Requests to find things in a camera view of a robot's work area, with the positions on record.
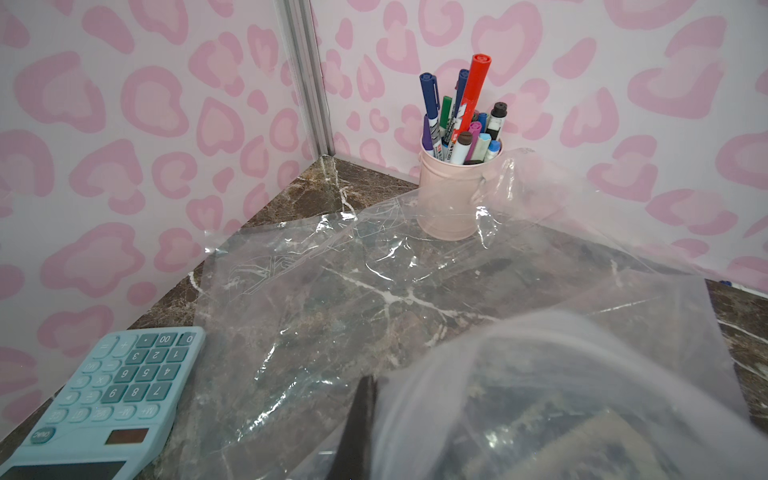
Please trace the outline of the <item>navy plaid blanket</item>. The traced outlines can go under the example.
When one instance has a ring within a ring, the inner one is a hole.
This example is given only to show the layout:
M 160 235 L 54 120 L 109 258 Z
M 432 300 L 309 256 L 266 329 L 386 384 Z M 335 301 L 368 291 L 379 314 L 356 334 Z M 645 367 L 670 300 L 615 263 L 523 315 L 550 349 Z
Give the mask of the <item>navy plaid blanket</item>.
M 471 395 L 437 479 L 680 479 L 640 421 L 563 394 Z

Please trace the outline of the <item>clear plastic vacuum bag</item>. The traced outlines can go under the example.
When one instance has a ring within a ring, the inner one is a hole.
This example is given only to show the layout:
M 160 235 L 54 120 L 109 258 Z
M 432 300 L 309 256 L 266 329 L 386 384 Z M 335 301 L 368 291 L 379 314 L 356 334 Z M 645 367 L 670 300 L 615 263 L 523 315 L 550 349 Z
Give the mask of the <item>clear plastic vacuum bag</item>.
M 766 477 L 689 246 L 527 150 L 481 188 L 466 239 L 426 234 L 417 191 L 208 259 L 205 345 L 155 478 L 327 479 L 364 376 L 368 479 L 437 479 L 471 395 L 491 391 L 633 415 L 680 479 Z

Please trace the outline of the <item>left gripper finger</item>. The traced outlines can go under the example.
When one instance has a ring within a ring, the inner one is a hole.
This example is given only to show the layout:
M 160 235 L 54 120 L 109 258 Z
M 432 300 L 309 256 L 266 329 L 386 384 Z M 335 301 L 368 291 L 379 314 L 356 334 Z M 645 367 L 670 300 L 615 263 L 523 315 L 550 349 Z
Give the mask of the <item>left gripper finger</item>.
M 357 385 L 333 463 L 326 476 L 328 480 L 369 478 L 376 400 L 376 378 L 364 376 Z

